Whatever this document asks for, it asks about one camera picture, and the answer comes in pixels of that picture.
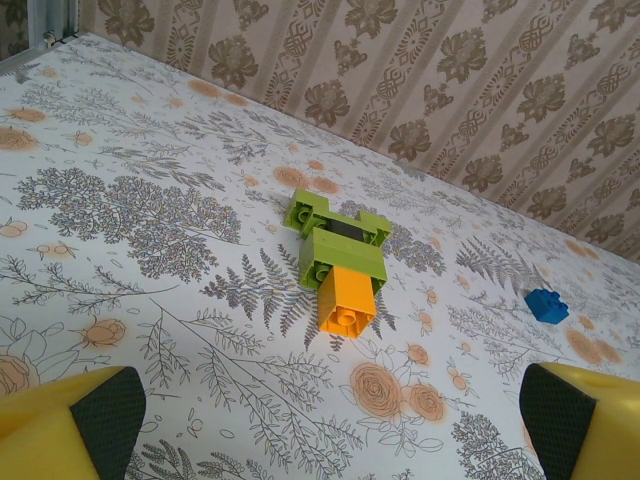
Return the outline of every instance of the lego stud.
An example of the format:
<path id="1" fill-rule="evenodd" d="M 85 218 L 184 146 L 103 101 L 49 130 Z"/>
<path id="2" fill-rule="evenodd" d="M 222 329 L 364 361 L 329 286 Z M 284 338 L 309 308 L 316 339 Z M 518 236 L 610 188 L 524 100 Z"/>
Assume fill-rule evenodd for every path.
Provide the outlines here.
<path id="1" fill-rule="evenodd" d="M 329 265 L 318 265 L 316 267 L 316 280 L 320 283 L 324 282 L 324 279 L 329 275 L 329 270 L 331 270 Z"/>
<path id="2" fill-rule="evenodd" d="M 309 218 L 309 214 L 311 213 L 311 209 L 309 207 L 300 207 L 300 211 L 298 212 L 298 220 L 300 221 L 300 223 L 303 223 L 307 221 L 307 218 Z"/>
<path id="3" fill-rule="evenodd" d="M 348 327 L 356 323 L 356 312 L 348 308 L 337 307 L 336 317 L 338 317 L 338 323 L 343 327 Z"/>

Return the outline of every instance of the table surface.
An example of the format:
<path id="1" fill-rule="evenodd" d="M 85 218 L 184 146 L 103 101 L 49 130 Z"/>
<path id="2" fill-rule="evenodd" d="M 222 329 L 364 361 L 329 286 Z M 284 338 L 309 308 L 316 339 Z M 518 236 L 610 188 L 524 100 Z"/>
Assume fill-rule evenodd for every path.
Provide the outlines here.
<path id="1" fill-rule="evenodd" d="M 640 380 L 639 265 L 314 126 L 93 35 L 0 112 L 0 395 L 133 365 L 131 479 L 543 479 L 526 366 Z M 297 285 L 297 187 L 393 224 L 357 340 Z"/>

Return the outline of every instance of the patterned wallpaper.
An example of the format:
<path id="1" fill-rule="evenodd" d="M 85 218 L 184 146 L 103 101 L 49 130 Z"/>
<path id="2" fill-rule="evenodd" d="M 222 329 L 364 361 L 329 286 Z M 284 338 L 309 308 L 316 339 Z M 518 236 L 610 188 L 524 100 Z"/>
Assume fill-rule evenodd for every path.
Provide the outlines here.
<path id="1" fill-rule="evenodd" d="M 84 30 L 640 257 L 640 0 L 81 4 Z"/>
<path id="2" fill-rule="evenodd" d="M 27 0 L 0 0 L 0 60 L 27 48 Z"/>

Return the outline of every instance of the lime green lego brick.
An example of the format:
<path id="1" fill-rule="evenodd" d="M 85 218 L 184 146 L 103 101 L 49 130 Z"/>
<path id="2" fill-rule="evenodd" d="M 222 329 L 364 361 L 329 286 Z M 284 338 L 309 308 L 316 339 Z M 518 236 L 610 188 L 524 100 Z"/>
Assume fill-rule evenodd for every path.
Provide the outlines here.
<path id="1" fill-rule="evenodd" d="M 297 188 L 284 214 L 284 225 L 300 231 L 312 211 L 328 212 L 329 200 Z"/>
<path id="2" fill-rule="evenodd" d="M 300 285 L 317 290 L 334 265 L 371 277 L 374 294 L 387 282 L 380 247 L 314 228 L 300 249 Z"/>
<path id="3" fill-rule="evenodd" d="M 381 247 L 387 237 L 391 234 L 391 222 L 381 215 L 360 210 L 356 215 L 356 220 L 359 220 L 363 225 L 377 232 L 375 239 L 370 242 L 376 247 Z"/>

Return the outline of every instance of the wallpaper stripe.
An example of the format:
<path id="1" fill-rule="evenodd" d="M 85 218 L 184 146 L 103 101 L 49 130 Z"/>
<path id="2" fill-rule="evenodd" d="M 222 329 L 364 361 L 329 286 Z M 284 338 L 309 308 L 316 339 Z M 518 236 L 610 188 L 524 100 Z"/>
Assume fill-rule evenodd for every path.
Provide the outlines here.
<path id="1" fill-rule="evenodd" d="M 291 95 L 289 96 L 289 101 L 284 109 L 286 113 L 293 114 L 297 110 L 298 105 L 300 105 L 300 100 L 302 100 L 302 96 L 309 85 L 309 79 L 311 78 L 311 75 L 313 75 L 316 62 L 318 61 L 318 56 L 320 55 L 320 51 L 327 40 L 327 34 L 335 21 L 336 14 L 338 13 L 341 3 L 341 0 L 327 0 L 327 6 L 322 12 L 322 17 L 320 17 L 318 22 L 318 27 L 314 33 L 313 40 L 309 45 L 307 56 L 305 57 L 302 68 L 300 69 L 300 73 L 298 73 L 298 78 L 294 82 Z"/>
<path id="2" fill-rule="evenodd" d="M 110 40 L 636 249 L 640 0 L 80 1 Z"/>
<path id="3" fill-rule="evenodd" d="M 370 145 L 372 149 L 377 150 L 380 148 L 385 138 L 389 136 L 389 132 L 402 112 L 402 108 L 405 106 L 409 95 L 417 87 L 418 81 L 421 79 L 425 69 L 431 64 L 434 56 L 438 53 L 439 46 L 442 43 L 444 36 L 455 22 L 455 19 L 460 13 L 463 5 L 464 2 L 457 2 L 451 5 L 442 20 L 438 23 L 435 31 L 431 34 L 429 42 L 420 53 L 420 57 L 416 61 L 414 68 L 411 69 L 405 84 L 400 87 L 400 91 L 394 98 L 391 108 L 386 112 L 386 116 L 384 117 L 378 132 L 373 137 L 373 141 Z"/>
<path id="4" fill-rule="evenodd" d="M 202 19 L 200 27 L 195 38 L 195 48 L 193 49 L 193 58 L 188 68 L 188 72 L 193 75 L 202 76 L 202 67 L 207 58 L 209 51 L 209 39 L 213 30 L 213 23 L 216 18 L 216 10 L 218 9 L 219 0 L 207 0 L 204 2 L 202 9 Z"/>
<path id="5" fill-rule="evenodd" d="M 446 8 L 445 4 L 449 1 L 451 0 L 444 0 L 441 8 Z M 424 2 L 421 1 L 420 4 L 421 5 L 417 10 L 415 2 L 404 2 L 399 5 L 399 13 L 391 25 L 391 31 L 387 35 L 382 48 L 377 52 L 375 58 L 372 60 L 373 65 L 371 70 L 365 77 L 360 93 L 353 101 L 353 106 L 341 125 L 341 132 L 343 136 L 347 136 L 355 130 L 358 119 L 364 112 L 372 92 L 375 91 L 376 82 L 379 80 L 377 74 L 384 71 L 385 65 L 388 65 L 391 62 L 393 53 L 396 50 L 402 35 L 406 32 L 407 27 L 410 25 L 414 17 L 419 15 L 424 8 Z"/>
<path id="6" fill-rule="evenodd" d="M 290 25 L 293 12 L 296 11 L 297 2 L 287 1 L 281 2 L 278 9 L 278 19 L 276 25 Z M 273 68 L 278 59 L 278 48 L 282 45 L 285 36 L 287 35 L 287 28 L 274 28 L 269 37 L 269 48 L 267 48 L 266 55 L 261 59 L 258 69 L 258 77 L 254 84 L 253 98 L 263 98 L 264 93 L 269 85 L 269 79 L 273 75 Z"/>

